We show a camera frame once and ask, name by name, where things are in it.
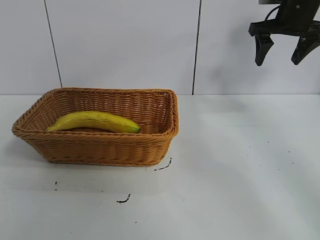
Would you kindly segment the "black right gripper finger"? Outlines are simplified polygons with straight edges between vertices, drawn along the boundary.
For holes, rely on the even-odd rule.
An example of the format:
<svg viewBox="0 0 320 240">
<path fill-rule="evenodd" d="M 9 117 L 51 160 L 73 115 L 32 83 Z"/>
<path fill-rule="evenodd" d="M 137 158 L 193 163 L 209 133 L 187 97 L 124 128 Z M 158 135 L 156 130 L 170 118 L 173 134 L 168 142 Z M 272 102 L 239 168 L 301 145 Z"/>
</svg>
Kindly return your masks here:
<svg viewBox="0 0 320 240">
<path fill-rule="evenodd" d="M 274 45 L 270 34 L 255 34 L 255 63 L 261 66 L 271 47 Z"/>
<path fill-rule="evenodd" d="M 299 33 L 299 40 L 291 61 L 298 65 L 310 52 L 320 46 L 320 22 L 313 21 L 308 30 Z"/>
</svg>

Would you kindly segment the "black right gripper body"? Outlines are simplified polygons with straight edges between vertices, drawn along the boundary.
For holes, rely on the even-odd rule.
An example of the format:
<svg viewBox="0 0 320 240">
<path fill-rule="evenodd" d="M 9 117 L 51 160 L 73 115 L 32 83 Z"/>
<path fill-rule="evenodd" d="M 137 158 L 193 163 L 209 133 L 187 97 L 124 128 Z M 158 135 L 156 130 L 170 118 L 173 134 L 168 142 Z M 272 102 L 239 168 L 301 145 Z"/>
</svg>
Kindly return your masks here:
<svg viewBox="0 0 320 240">
<path fill-rule="evenodd" d="M 252 22 L 249 34 L 254 35 L 288 35 L 299 37 L 306 32 L 320 8 L 319 0 L 260 0 L 260 5 L 277 5 L 263 21 Z"/>
</svg>

